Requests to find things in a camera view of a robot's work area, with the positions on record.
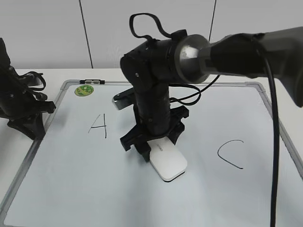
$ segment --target white table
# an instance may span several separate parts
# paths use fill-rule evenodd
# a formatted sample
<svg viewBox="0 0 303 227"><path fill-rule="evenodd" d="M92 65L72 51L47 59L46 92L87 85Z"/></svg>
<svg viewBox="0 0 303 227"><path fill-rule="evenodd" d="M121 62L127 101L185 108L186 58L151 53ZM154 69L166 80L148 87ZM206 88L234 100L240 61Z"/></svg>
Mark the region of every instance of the white table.
<svg viewBox="0 0 303 227"><path fill-rule="evenodd" d="M28 71L31 70L17 70L18 74L24 74ZM54 100L56 98L62 83L68 79L126 80L120 69L40 69L34 71L44 73L47 84L44 92L48 95L48 100ZM213 78L214 76L210 76L206 82L211 81ZM270 97L266 78L251 80L241 77L221 76L219 81L258 81L264 86L267 96ZM276 81L276 89L280 119L299 154L303 157L303 109L295 106L279 81ZM32 144L32 140L18 131L10 129L6 123L7 120L0 119L0 201L4 198L6 191Z"/></svg>

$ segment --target whiteboard frame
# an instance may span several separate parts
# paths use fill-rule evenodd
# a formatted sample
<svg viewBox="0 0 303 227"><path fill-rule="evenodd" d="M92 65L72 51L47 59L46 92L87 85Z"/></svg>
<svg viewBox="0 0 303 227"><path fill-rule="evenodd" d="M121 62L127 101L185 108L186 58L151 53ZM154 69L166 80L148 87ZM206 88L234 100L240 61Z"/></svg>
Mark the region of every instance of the whiteboard frame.
<svg viewBox="0 0 303 227"><path fill-rule="evenodd" d="M129 84L128 82L125 82L125 81L103 81L103 80L84 80L84 81L85 81L85 84L93 84L96 86ZM67 80L63 83L63 85L60 88L60 92L59 92L57 98L55 99L55 105L56 105L57 109L53 114L50 114L48 116L48 118L46 119L45 131L48 130L50 124L52 123L52 121L56 115L56 112L58 110L58 107L60 106L60 104L66 94L67 89L72 85L83 84L83 80L81 80L81 82L80 82L80 80L71 79L71 80ZM207 85L208 85L208 83L201 83L201 84L195 85L195 86L205 87ZM255 88L258 91L259 95L261 96L267 111L269 112L270 116L272 117L271 103L265 93L265 89L263 88L262 84L260 84L258 82L215 83L212 86L213 87L253 87L253 88ZM296 148L294 147L294 144L292 143L292 141L291 141L285 127L281 123L281 121L279 121L279 124L280 124L281 138L282 138L283 142L285 143L288 153L291 156L299 175L303 179L303 161L302 161L299 153L297 152ZM42 142L42 140L33 141L32 146L30 147L29 151L27 152L19 170L17 171L8 191L6 192L6 194L4 196L2 203L0 204L0 227L10 227L10 226L7 226L4 224L4 219L6 217L9 207L11 206L11 203L13 202L15 195L16 195L27 171L29 170L29 167L32 164L32 161L35 158L35 155L40 147L41 142Z"/></svg>

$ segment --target wire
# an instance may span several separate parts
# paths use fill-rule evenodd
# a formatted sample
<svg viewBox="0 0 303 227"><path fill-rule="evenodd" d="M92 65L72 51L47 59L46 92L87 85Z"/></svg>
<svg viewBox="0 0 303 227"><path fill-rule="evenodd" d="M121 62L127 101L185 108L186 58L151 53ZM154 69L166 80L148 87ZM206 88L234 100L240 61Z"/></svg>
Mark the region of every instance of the wire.
<svg viewBox="0 0 303 227"><path fill-rule="evenodd" d="M195 87L195 86L192 85L193 87L195 87L195 89L196 89L196 88L198 89L198 92L196 92L196 93L194 93L194 94L192 94L192 95L183 97L183 98L174 98L174 97L172 97L172 98L169 99L169 100L170 100L170 103L178 102L178 103L182 104L182 102L181 102L182 100L192 98L192 97L194 97L194 96L196 96L196 95L201 95L201 93L204 92L204 91L206 91L211 85L213 85L213 84L218 80L219 77L220 77L220 75L216 76L216 78L213 79L212 82L210 82L205 88L203 88L203 89L201 89L201 90L198 89L197 87ZM182 85L181 85L181 84L176 84L176 85L174 85L174 87L185 87L185 86L183 86L183 84L182 84Z"/></svg>
<svg viewBox="0 0 303 227"><path fill-rule="evenodd" d="M264 48L258 42L256 38L252 41L256 45L256 49L261 56L265 73L268 76L268 83L270 88L271 105L272 105L272 117L273 117L273 128L274 128L274 157L273 157L273 174L272 174L272 185L271 185L271 198L270 198L270 227L275 227L276 225L276 201L277 201L277 191L278 191L278 179L279 179L279 156L280 156L280 128L279 128L279 114L278 114L278 102L276 97L276 86L274 75L271 71L268 59L264 55Z"/></svg>
<svg viewBox="0 0 303 227"><path fill-rule="evenodd" d="M190 102L190 103L182 102L182 100L188 99L188 97L184 97L184 98L180 98L180 99L171 97L171 98L169 98L169 102L170 102L170 103L178 102L178 103L180 103L180 104L182 104L182 105L194 105L194 104L196 104L197 102L199 102L199 100L200 100L200 98L201 98L201 93L202 93L202 92L200 91L199 88L197 88L197 87L194 86L194 85L191 85L191 84L169 84L169 86L170 86L170 87L187 87L187 88L195 89L195 90L197 90L198 92L195 93L195 94L193 94L191 97L196 96L196 95L199 95L198 98L197 98L195 101Z"/></svg>

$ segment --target white wall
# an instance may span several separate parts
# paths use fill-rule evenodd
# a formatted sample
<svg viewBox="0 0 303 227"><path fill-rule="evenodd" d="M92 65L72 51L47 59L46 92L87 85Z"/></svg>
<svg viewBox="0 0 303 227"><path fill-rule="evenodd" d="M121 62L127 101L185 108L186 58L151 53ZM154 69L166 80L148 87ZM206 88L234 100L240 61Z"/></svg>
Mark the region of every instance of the white wall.
<svg viewBox="0 0 303 227"><path fill-rule="evenodd" d="M187 29L208 37L214 0L82 0L95 68L119 68L121 56L142 43L129 16L156 14L169 32ZM151 19L135 20L138 33L163 38ZM2 0L0 37L15 68L90 68L78 0Z"/></svg>
<svg viewBox="0 0 303 227"><path fill-rule="evenodd" d="M118 68L120 57L143 42L128 26L133 13L156 14L169 33L187 29L208 37L214 0L81 0L95 68ZM217 0L212 41L303 25L303 0ZM139 34L157 38L148 17L135 20ZM78 0L2 0L0 37L15 68L90 68Z"/></svg>
<svg viewBox="0 0 303 227"><path fill-rule="evenodd" d="M303 26L303 0L217 0L212 41Z"/></svg>
<svg viewBox="0 0 303 227"><path fill-rule="evenodd" d="M168 33L186 29L208 37L214 0L83 0L82 5L94 67L119 68L123 54L145 41L131 34L130 15L149 12L159 17ZM137 34L165 38L153 19L140 16L134 22Z"/></svg>
<svg viewBox="0 0 303 227"><path fill-rule="evenodd" d="M17 69L90 68L77 0L1 0L0 37Z"/></svg>

